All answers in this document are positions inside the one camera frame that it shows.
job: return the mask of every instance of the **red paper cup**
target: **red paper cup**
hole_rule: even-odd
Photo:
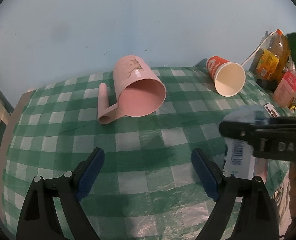
[[[246,81],[245,70],[238,63],[218,56],[206,62],[208,72],[215,83],[216,91],[224,97],[232,97],[240,92]]]

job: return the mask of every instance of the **juice bottle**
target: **juice bottle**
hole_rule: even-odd
[[[278,65],[277,65],[274,73],[272,74],[272,76],[269,79],[269,80],[277,80],[277,84],[280,83],[280,81],[282,80],[282,78],[287,70],[286,67],[287,67],[288,59],[289,59],[289,55],[290,55],[290,48],[289,48],[287,37],[282,35],[282,40],[283,40],[283,53],[279,57]]]
[[[282,31],[277,29],[276,33],[271,37],[268,48],[264,49],[263,55],[258,62],[256,71],[263,79],[269,80],[278,65],[284,48],[282,35]]]

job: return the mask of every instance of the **light blue wall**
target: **light blue wall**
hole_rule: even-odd
[[[296,31],[291,0],[4,0],[0,90],[15,106],[29,88],[111,70],[127,54],[150,66],[242,63],[276,28]]]

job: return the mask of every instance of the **yellow label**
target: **yellow label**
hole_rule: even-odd
[[[256,71],[264,79],[269,79],[274,73],[278,65],[278,62],[279,58],[277,58],[274,54],[265,49],[263,56],[261,56],[261,59],[258,62]]]

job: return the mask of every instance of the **tablecloth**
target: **tablecloth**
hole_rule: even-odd
[[[241,92],[225,98],[216,93],[205,68],[159,67],[167,97],[154,113],[97,122],[101,82],[116,102],[112,72],[72,78],[37,89],[24,108],[7,153],[3,172],[4,223],[16,233],[20,210],[32,179],[61,176],[74,170],[95,147],[106,153],[104,166],[81,206],[101,239],[194,239],[214,202],[207,197],[191,165],[200,147],[223,166],[225,144],[218,132],[223,117],[243,105],[272,102],[246,73]],[[269,161],[266,186],[278,188],[288,163]],[[60,201],[57,214],[72,239]],[[225,236],[231,234],[235,205]]]

